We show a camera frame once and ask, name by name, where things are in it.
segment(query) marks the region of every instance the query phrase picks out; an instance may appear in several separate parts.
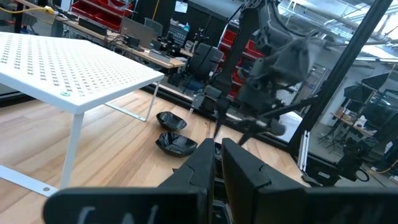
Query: workbench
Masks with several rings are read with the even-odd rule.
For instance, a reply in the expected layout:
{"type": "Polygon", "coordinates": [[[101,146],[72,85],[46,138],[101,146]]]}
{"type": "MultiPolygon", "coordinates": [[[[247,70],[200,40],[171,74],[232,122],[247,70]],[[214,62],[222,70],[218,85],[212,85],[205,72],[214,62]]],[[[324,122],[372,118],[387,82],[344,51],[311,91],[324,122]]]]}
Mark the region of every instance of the workbench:
{"type": "Polygon", "coordinates": [[[373,132],[371,132],[371,131],[369,131],[369,130],[367,130],[367,129],[358,127],[358,126],[356,126],[356,125],[353,125],[353,122],[352,122],[352,121],[350,121],[350,120],[348,120],[348,119],[346,119],[346,118],[344,118],[344,117],[342,117],[342,118],[340,119],[341,115],[338,116],[338,115],[335,114],[335,113],[331,113],[331,114],[332,114],[335,118],[337,118],[338,121],[341,121],[341,122],[347,124],[347,125],[350,126],[350,127],[352,126],[352,128],[354,128],[355,130],[359,131],[363,136],[366,136],[366,137],[372,137],[372,136],[373,136],[373,132]]]}
{"type": "MultiPolygon", "coordinates": [[[[35,4],[30,3],[30,2],[28,2],[26,0],[16,0],[16,2],[18,3],[19,6],[20,5],[29,6],[30,8],[38,7],[35,4]]],[[[92,30],[89,30],[87,28],[84,28],[84,27],[80,26],[77,21],[71,21],[69,19],[66,19],[66,18],[63,18],[63,17],[60,17],[60,16],[49,15],[46,12],[42,12],[42,11],[31,11],[31,12],[29,12],[29,14],[32,15],[32,16],[35,16],[39,20],[43,20],[46,23],[51,23],[51,21],[52,22],[53,21],[62,22],[63,24],[65,24],[69,28],[72,28],[73,30],[75,30],[77,32],[80,32],[84,36],[90,36],[90,39],[93,42],[96,42],[97,44],[101,44],[101,45],[104,44],[105,40],[110,42],[110,41],[112,41],[114,38],[116,38],[119,35],[118,33],[111,32],[110,30],[108,30],[107,37],[105,37],[104,35],[101,35],[99,33],[93,32],[92,30]]],[[[15,26],[16,26],[15,31],[19,32],[20,29],[18,29],[17,27],[18,26],[20,27],[21,23],[18,20],[18,16],[17,16],[17,20],[16,20],[15,26]]],[[[148,60],[150,62],[153,62],[153,63],[155,63],[157,65],[160,65],[161,67],[164,67],[164,68],[178,68],[178,67],[182,67],[182,66],[185,65],[184,62],[182,62],[180,60],[177,60],[176,58],[171,58],[170,59],[170,63],[166,63],[166,62],[163,62],[163,61],[158,60],[156,58],[153,58],[153,57],[151,57],[149,55],[149,53],[147,51],[148,49],[146,49],[146,51],[144,51],[144,52],[139,52],[137,50],[134,50],[134,49],[124,45],[121,42],[119,42],[117,44],[117,47],[119,47],[120,49],[123,49],[123,50],[125,50],[125,51],[127,51],[127,52],[129,52],[129,53],[131,53],[133,55],[136,55],[136,56],[138,56],[140,58],[143,58],[143,59],[148,60]]],[[[186,50],[182,50],[181,53],[186,55],[186,56],[188,56],[188,57],[192,56],[192,54],[190,52],[187,52],[186,50]]]]}

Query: desk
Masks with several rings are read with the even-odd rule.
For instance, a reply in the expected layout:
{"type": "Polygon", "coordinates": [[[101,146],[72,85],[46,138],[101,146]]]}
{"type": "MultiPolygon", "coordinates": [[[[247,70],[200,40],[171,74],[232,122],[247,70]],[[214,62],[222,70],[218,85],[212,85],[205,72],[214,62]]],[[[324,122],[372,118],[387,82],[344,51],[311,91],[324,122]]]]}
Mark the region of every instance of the desk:
{"type": "MultiPolygon", "coordinates": [[[[106,105],[146,121],[164,77],[163,73],[86,40],[0,32],[0,55],[1,84],[73,115],[61,188],[69,185],[85,112],[106,105]],[[157,82],[157,87],[149,108],[144,108],[146,116],[108,103],[152,82],[157,82]]],[[[3,166],[0,177],[45,196],[58,190],[3,166]]]]}
{"type": "MultiPolygon", "coordinates": [[[[18,2],[19,4],[23,4],[25,6],[29,6],[30,8],[38,7],[35,4],[32,4],[26,0],[16,0],[16,2],[18,2]]],[[[54,16],[54,15],[48,15],[45,12],[39,12],[39,11],[35,12],[35,14],[33,14],[33,16],[38,17],[38,18],[40,17],[40,15],[44,15],[46,18],[48,18],[48,16],[51,16],[53,18],[53,20],[60,21],[60,22],[64,23],[65,25],[67,25],[77,31],[80,31],[86,35],[91,36],[91,37],[94,37],[94,38],[98,39],[98,41],[100,41],[101,43],[103,43],[105,40],[105,36],[98,34],[96,32],[93,32],[89,29],[86,29],[82,26],[79,26],[79,24],[76,21],[71,21],[71,20],[68,20],[68,19],[65,19],[62,17],[54,16]]],[[[117,35],[119,35],[119,34],[108,31],[108,41],[112,41],[117,35]]],[[[149,56],[149,54],[147,52],[138,52],[124,44],[118,44],[118,47],[127,52],[130,52],[134,55],[137,55],[138,57],[144,58],[145,60],[153,62],[157,65],[160,65],[161,67],[164,67],[164,68],[178,68],[178,67],[182,67],[185,65],[184,62],[181,62],[180,60],[177,60],[175,58],[171,58],[170,63],[165,63],[161,60],[157,60],[156,58],[149,56]]]]}
{"type": "Polygon", "coordinates": [[[180,53],[181,53],[182,55],[187,56],[187,57],[193,57],[193,53],[191,53],[191,52],[189,52],[189,51],[187,51],[187,50],[185,50],[185,49],[181,49],[181,50],[180,50],[180,53]]]}
{"type": "MultiPolygon", "coordinates": [[[[348,126],[353,125],[353,123],[352,123],[351,121],[349,121],[349,120],[347,120],[347,119],[344,119],[344,118],[341,118],[341,119],[340,119],[340,116],[338,116],[338,115],[335,114],[335,113],[331,113],[331,114],[332,114],[335,118],[337,118],[338,120],[340,120],[341,122],[347,124],[348,126]]],[[[353,126],[353,128],[354,128],[355,130],[359,131],[361,134],[363,134],[363,135],[366,136],[366,137],[372,137],[372,136],[373,136],[373,132],[368,131],[368,130],[366,130],[366,129],[364,129],[364,128],[360,128],[360,127],[357,127],[357,126],[353,126]]]]}

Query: black pole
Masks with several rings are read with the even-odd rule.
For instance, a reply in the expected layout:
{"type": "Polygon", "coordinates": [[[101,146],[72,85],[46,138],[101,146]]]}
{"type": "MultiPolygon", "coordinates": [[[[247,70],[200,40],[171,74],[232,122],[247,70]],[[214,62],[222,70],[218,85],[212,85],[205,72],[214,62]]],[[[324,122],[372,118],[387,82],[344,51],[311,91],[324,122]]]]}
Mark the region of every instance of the black pole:
{"type": "Polygon", "coordinates": [[[313,128],[322,114],[322,111],[325,109],[334,92],[337,90],[339,84],[343,81],[348,70],[353,65],[355,58],[360,53],[363,45],[368,41],[372,32],[379,24],[379,21],[388,10],[391,2],[392,0],[375,0],[368,13],[366,13],[362,23],[359,25],[347,45],[347,48],[345,48],[335,67],[330,72],[330,79],[325,85],[327,86],[327,89],[322,91],[317,104],[311,106],[303,121],[300,123],[300,126],[294,133],[292,140],[289,142],[289,152],[291,155],[297,156],[299,154],[301,135],[305,130],[310,131],[313,128]]]}
{"type": "MultiPolygon", "coordinates": [[[[17,11],[24,10],[24,5],[22,3],[17,3],[17,11]]],[[[15,25],[14,25],[14,33],[20,34],[21,33],[21,26],[22,26],[22,15],[23,13],[15,14],[15,25]]]]}

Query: cable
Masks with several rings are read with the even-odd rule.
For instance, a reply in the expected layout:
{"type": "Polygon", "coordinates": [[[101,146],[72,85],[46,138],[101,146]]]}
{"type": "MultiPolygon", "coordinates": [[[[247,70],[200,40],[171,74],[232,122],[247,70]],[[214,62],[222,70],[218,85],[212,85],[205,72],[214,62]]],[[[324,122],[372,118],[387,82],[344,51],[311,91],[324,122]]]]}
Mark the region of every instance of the cable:
{"type": "Polygon", "coordinates": [[[358,171],[361,171],[361,172],[365,175],[365,179],[360,179],[360,178],[358,177],[358,175],[357,175],[356,178],[357,178],[359,181],[368,182],[368,181],[370,180],[370,176],[369,176],[369,174],[368,174],[365,170],[359,168],[358,171]]]}
{"type": "Polygon", "coordinates": [[[396,164],[398,163],[398,159],[390,166],[390,168],[384,170],[384,171],[373,171],[373,170],[369,170],[370,173],[374,173],[374,174],[384,174],[386,172],[389,172],[396,164]]]}
{"type": "Polygon", "coordinates": [[[39,11],[45,11],[45,12],[47,12],[49,14],[54,14],[55,13],[55,11],[52,8],[50,8],[50,7],[48,7],[48,8],[46,8],[46,7],[37,7],[37,8],[31,8],[31,9],[24,9],[24,10],[21,10],[21,11],[10,11],[10,10],[7,10],[7,9],[4,9],[4,8],[0,7],[0,10],[2,10],[4,12],[11,13],[11,14],[18,14],[18,13],[24,13],[24,12],[29,12],[29,11],[38,11],[38,10],[39,11]]]}
{"type": "Polygon", "coordinates": [[[243,7],[243,5],[244,5],[244,4],[242,4],[241,6],[239,6],[239,7],[236,9],[236,11],[234,12],[234,14],[232,14],[232,16],[228,18],[228,20],[226,21],[226,24],[225,24],[226,26],[227,26],[228,23],[232,20],[232,18],[236,15],[236,13],[238,13],[239,10],[241,10],[241,8],[243,7]]]}
{"type": "Polygon", "coordinates": [[[386,35],[389,35],[392,31],[394,31],[396,28],[398,28],[398,26],[396,26],[395,28],[393,28],[392,30],[390,30],[389,32],[386,32],[386,35]]]}
{"type": "Polygon", "coordinates": [[[158,5],[159,5],[159,0],[157,0],[157,2],[156,2],[155,11],[154,11],[154,14],[153,14],[153,16],[152,16],[152,20],[155,19],[155,15],[156,15],[156,11],[157,11],[157,6],[158,6],[158,5]]]}
{"type": "Polygon", "coordinates": [[[105,36],[104,36],[104,47],[107,47],[107,46],[108,46],[108,35],[105,34],[105,36]]]}
{"type": "Polygon", "coordinates": [[[113,40],[111,40],[109,43],[107,43],[105,46],[111,46],[111,44],[115,41],[117,41],[120,37],[122,37],[123,35],[119,34],[117,35],[113,40]]]}

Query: office chair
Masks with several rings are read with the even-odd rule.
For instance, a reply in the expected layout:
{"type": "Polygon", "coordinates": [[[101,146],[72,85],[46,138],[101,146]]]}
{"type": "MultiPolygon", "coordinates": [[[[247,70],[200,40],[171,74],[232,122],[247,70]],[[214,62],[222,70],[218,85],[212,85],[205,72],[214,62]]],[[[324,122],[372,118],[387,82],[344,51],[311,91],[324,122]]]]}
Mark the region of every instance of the office chair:
{"type": "Polygon", "coordinates": [[[210,72],[214,72],[223,57],[224,53],[215,47],[201,43],[190,59],[187,69],[184,71],[188,75],[185,83],[185,90],[198,91],[204,88],[209,80],[210,72]]]}
{"type": "Polygon", "coordinates": [[[162,34],[163,34],[163,25],[162,24],[160,24],[152,19],[145,18],[144,25],[152,28],[156,32],[158,37],[162,36],[162,34]]]}

